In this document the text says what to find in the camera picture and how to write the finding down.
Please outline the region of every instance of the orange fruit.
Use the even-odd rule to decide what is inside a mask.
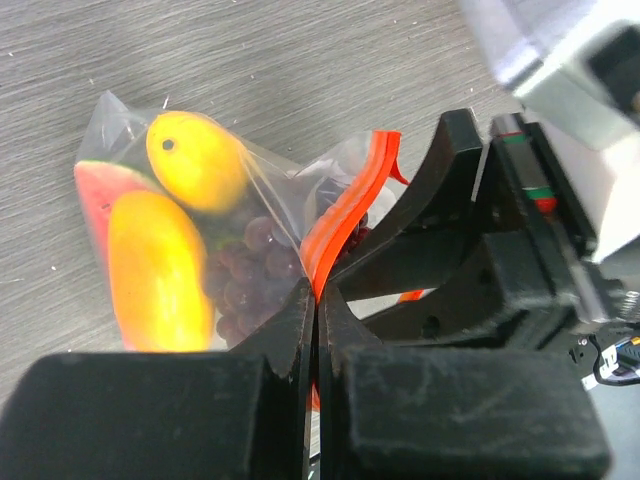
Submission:
[[[113,308],[128,345],[147,352],[209,348],[215,308],[201,286],[207,253],[173,200],[142,190],[118,198],[107,250]]]
[[[226,213],[248,183],[247,150],[211,119],[189,112],[159,115],[147,132],[147,156],[162,186],[201,211]]]

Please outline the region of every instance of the transparent plastic bag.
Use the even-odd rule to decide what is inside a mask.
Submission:
[[[319,297],[391,208],[385,182],[405,182],[399,139],[360,133],[300,167],[204,115],[103,94],[74,176],[125,346],[232,348],[303,275]]]

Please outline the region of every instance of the red watermelon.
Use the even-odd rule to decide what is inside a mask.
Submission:
[[[106,267],[109,217],[115,201],[134,190],[160,192],[161,189],[136,170],[97,160],[76,163],[73,176],[89,232],[103,266]]]

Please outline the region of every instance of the gray wooden surface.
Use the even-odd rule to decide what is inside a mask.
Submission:
[[[0,4],[0,400],[39,356],[121,347],[72,166],[95,102],[207,113],[303,162],[350,132],[516,109],[452,0],[5,0]]]

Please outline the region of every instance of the wire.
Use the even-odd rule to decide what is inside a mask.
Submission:
[[[600,359],[602,358],[602,348],[600,348],[600,344],[598,343],[598,340],[596,340],[595,335],[589,335],[589,341],[595,347],[596,352],[598,352],[596,361],[593,363],[593,376],[599,384],[606,385],[608,387],[628,387],[630,385],[640,385],[640,377],[628,378],[625,380],[609,380],[602,378],[602,375],[600,375]]]

